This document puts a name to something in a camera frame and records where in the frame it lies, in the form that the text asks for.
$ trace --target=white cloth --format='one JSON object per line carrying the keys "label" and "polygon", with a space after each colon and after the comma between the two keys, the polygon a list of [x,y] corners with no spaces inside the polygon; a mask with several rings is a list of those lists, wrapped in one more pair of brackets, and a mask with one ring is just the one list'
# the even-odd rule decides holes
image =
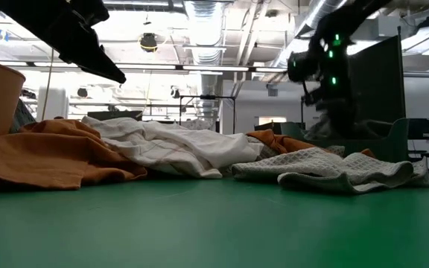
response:
{"label": "white cloth", "polygon": [[139,165],[168,173],[221,178],[220,168],[253,162],[262,149],[262,144],[248,143],[243,134],[187,130],[177,124],[90,117],[82,122],[97,130],[114,151]]}
{"label": "white cloth", "polygon": [[428,187],[426,159],[420,162],[382,162],[362,153],[342,158],[312,147],[258,162],[235,164],[236,179],[271,179],[285,188],[310,186],[324,191],[362,194],[376,188]]}

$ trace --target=ceiling pipe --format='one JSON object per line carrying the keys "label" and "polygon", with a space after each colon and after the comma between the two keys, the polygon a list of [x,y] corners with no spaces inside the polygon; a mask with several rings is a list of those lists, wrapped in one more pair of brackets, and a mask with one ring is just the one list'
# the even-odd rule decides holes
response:
{"label": "ceiling pipe", "polygon": [[246,22],[246,25],[244,26],[243,35],[241,36],[241,42],[238,49],[238,55],[236,56],[235,65],[240,65],[241,63],[241,58],[244,52],[244,46],[246,45],[247,40],[250,37],[252,24],[254,22],[254,16],[256,15],[257,9],[258,9],[258,2],[256,1],[251,2],[249,15],[247,17],[247,22]]}
{"label": "ceiling pipe", "polygon": [[[299,24],[299,27],[294,33],[294,36],[298,37],[316,29],[317,24],[322,17],[331,13],[337,8],[342,7],[346,2],[347,0],[312,0],[309,4],[307,16]],[[297,39],[294,38],[292,41],[290,41],[289,45],[287,45],[286,49],[282,50],[274,59],[274,61],[272,61],[271,67],[287,68],[287,59],[297,45]]]}
{"label": "ceiling pipe", "polygon": [[[196,46],[220,46],[223,41],[223,15],[226,3],[216,1],[185,1],[185,10],[190,24],[190,43]],[[221,64],[222,51],[217,49],[191,49],[195,65],[218,66]],[[222,83],[219,76],[213,74],[200,74],[197,92],[199,95],[221,96]],[[215,120],[219,102],[198,103],[199,117]]]}
{"label": "ceiling pipe", "polygon": [[[266,16],[266,12],[267,12],[267,8],[269,7],[269,3],[271,3],[271,1],[263,1],[262,6],[261,6],[261,11],[259,11],[259,21],[262,22],[262,20],[264,19],[264,17]],[[254,44],[256,43],[256,41],[258,40],[258,35],[259,35],[259,28],[261,23],[257,24],[257,27],[255,28],[255,30],[252,32],[251,34],[251,39],[250,39],[250,43],[247,46],[247,51],[246,51],[246,55],[244,55],[244,59],[243,59],[243,65],[245,66],[248,61],[250,60],[251,57],[251,53],[252,50],[254,49]]]}

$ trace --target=metal frame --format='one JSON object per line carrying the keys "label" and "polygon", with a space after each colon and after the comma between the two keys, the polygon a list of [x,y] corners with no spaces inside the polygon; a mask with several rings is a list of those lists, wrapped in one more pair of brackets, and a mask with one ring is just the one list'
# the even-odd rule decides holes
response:
{"label": "metal frame", "polygon": [[181,126],[182,124],[182,108],[184,106],[188,106],[188,105],[183,105],[182,104],[182,100],[183,98],[191,98],[192,100],[195,98],[199,98],[201,100],[213,100],[213,99],[230,99],[232,100],[232,133],[235,134],[235,129],[236,129],[236,97],[232,97],[232,96],[214,96],[214,95],[180,95],[179,97],[179,122],[178,124]]}

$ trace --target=workbench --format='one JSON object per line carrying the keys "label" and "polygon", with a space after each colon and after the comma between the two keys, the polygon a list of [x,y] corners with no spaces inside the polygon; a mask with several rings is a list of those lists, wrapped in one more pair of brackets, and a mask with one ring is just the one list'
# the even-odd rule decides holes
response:
{"label": "workbench", "polygon": [[429,267],[429,189],[172,179],[0,193],[0,267]]}

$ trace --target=ceiling light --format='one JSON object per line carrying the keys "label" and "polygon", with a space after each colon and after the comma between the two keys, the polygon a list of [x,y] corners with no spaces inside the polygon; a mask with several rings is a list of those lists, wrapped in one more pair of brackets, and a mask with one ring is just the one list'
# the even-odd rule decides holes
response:
{"label": "ceiling light", "polygon": [[[34,63],[34,65],[37,67],[49,67],[51,66],[51,63]],[[77,65],[74,63],[52,63],[52,67],[77,67]]]}
{"label": "ceiling light", "polygon": [[205,50],[205,51],[226,51],[224,46],[213,46],[213,45],[183,45],[183,49],[193,49],[193,50]]}
{"label": "ceiling light", "polygon": [[247,71],[248,67],[242,66],[183,66],[184,70],[189,71]]}
{"label": "ceiling light", "polygon": [[26,66],[25,62],[0,61],[3,66]]}
{"label": "ceiling light", "polygon": [[267,72],[267,73],[279,73],[279,72],[285,72],[285,71],[287,71],[287,69],[285,69],[285,68],[262,68],[262,67],[258,67],[258,68],[256,68],[256,71]]}
{"label": "ceiling light", "polygon": [[190,74],[223,75],[222,71],[190,71]]}
{"label": "ceiling light", "polygon": [[163,64],[116,64],[119,68],[134,68],[134,69],[145,69],[145,70],[174,70],[176,67],[173,65]]}

